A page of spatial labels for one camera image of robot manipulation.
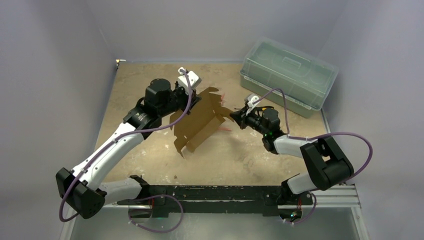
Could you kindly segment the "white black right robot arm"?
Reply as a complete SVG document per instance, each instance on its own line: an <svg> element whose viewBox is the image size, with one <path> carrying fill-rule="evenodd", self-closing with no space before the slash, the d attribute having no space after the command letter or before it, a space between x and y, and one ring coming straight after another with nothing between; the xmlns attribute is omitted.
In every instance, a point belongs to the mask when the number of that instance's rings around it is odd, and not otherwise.
<svg viewBox="0 0 424 240"><path fill-rule="evenodd" d="M241 129L250 127L259 132L268 152L303 159L307 171L281 184L280 199L288 204L294 203L304 192L325 191L354 174L353 165L333 137L293 139L281 130L279 113L273 108L251 112L242 108L230 113L230 117Z"/></svg>

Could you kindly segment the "brown cardboard box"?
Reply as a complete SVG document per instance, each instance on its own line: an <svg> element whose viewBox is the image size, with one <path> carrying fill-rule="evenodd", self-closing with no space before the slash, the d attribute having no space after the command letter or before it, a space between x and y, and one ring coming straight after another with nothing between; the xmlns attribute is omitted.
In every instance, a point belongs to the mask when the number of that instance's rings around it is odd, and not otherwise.
<svg viewBox="0 0 424 240"><path fill-rule="evenodd" d="M193 153L206 139L214 134L226 121L234 121L230 116L233 111L222 106L223 96L219 89L208 87L198 94L201 100L170 129L176 139L173 144L183 157L183 149Z"/></svg>

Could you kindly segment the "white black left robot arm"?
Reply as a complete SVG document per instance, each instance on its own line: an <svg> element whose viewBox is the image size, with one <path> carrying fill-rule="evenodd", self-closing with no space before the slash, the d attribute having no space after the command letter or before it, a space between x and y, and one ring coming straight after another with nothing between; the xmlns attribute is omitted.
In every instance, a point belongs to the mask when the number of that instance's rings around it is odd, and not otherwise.
<svg viewBox="0 0 424 240"><path fill-rule="evenodd" d="M200 101L196 87L201 83L196 76L180 76L171 89L171 83L163 78L152 80L135 107L123 118L115 132L92 155L68 170L61 168L55 175L61 197L59 219L68 204L84 219L91 218L107 204L132 200L138 205L146 203L149 191L143 187L140 177L103 182L106 175L134 147L146 140L152 132L163 130L162 118L182 110L187 114Z"/></svg>

